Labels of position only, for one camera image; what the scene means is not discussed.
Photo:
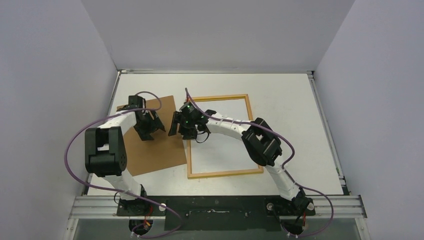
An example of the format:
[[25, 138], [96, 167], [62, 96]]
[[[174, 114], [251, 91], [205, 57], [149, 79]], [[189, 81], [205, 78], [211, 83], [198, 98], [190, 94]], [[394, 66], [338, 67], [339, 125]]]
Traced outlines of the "yellow wooden picture frame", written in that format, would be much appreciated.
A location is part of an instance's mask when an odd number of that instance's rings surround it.
[[[246, 98], [246, 104], [249, 108], [248, 115], [251, 117], [250, 121], [252, 121], [253, 114], [251, 110], [251, 105], [249, 101], [249, 96], [247, 94], [233, 94], [233, 95], [216, 95], [216, 96], [199, 96], [199, 97], [193, 97], [192, 99], [195, 102], [208, 102], [208, 101], [221, 101], [221, 100], [233, 100], [233, 99], [241, 99]], [[191, 141], [186, 141], [186, 153], [187, 153], [187, 177], [189, 179], [199, 179], [199, 178], [213, 178], [213, 177], [227, 177], [227, 176], [234, 176], [234, 175], [246, 175], [246, 174], [262, 174], [264, 172], [264, 169], [262, 166], [262, 171], [254, 171], [254, 170], [240, 170], [240, 171], [228, 171], [228, 172], [216, 172], [214, 174], [207, 174], [207, 173], [198, 173], [198, 174], [192, 174], [192, 168], [191, 168]]]

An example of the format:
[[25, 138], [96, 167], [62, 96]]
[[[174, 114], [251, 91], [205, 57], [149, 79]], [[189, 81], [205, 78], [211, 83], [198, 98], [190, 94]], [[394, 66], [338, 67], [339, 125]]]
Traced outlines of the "brown frame backing board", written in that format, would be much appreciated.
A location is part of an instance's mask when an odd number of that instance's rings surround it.
[[176, 111], [172, 95], [161, 97], [162, 107], [157, 111], [165, 131], [151, 134], [153, 140], [143, 141], [131, 127], [123, 141], [127, 155], [127, 169], [133, 175], [142, 175], [187, 163], [183, 139], [180, 134], [169, 136], [173, 114]]

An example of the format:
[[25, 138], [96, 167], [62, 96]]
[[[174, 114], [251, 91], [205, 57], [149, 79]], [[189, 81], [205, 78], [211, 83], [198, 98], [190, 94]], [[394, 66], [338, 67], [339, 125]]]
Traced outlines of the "blue building photo print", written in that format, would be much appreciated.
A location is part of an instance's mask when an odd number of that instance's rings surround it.
[[[250, 120], [246, 98], [197, 101], [203, 110], [214, 110], [223, 116], [237, 120]], [[191, 173], [215, 174], [230, 171], [262, 171], [248, 155], [242, 141], [219, 133], [206, 134], [190, 141]]]

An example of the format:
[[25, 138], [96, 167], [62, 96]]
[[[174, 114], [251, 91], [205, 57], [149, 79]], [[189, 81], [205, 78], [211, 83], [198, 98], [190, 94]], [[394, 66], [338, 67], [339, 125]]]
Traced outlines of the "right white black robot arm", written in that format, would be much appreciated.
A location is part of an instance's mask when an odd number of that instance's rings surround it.
[[283, 162], [278, 159], [283, 154], [281, 140], [262, 118], [234, 119], [211, 109], [202, 112], [187, 102], [173, 113], [168, 135], [181, 134], [184, 140], [195, 140], [200, 133], [221, 134], [243, 142], [250, 159], [270, 174], [283, 198], [286, 213], [294, 215], [315, 209], [312, 200], [283, 168]]

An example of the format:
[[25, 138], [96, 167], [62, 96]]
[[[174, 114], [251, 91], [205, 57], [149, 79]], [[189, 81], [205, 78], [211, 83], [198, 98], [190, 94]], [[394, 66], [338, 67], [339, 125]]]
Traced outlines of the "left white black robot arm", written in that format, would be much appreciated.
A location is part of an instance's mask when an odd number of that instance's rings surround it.
[[142, 141], [152, 141], [152, 133], [165, 130], [156, 110], [147, 108], [147, 101], [139, 94], [130, 95], [116, 116], [85, 130], [85, 168], [119, 190], [119, 207], [141, 216], [150, 211], [151, 203], [146, 199], [143, 185], [127, 169], [124, 135], [130, 129]]

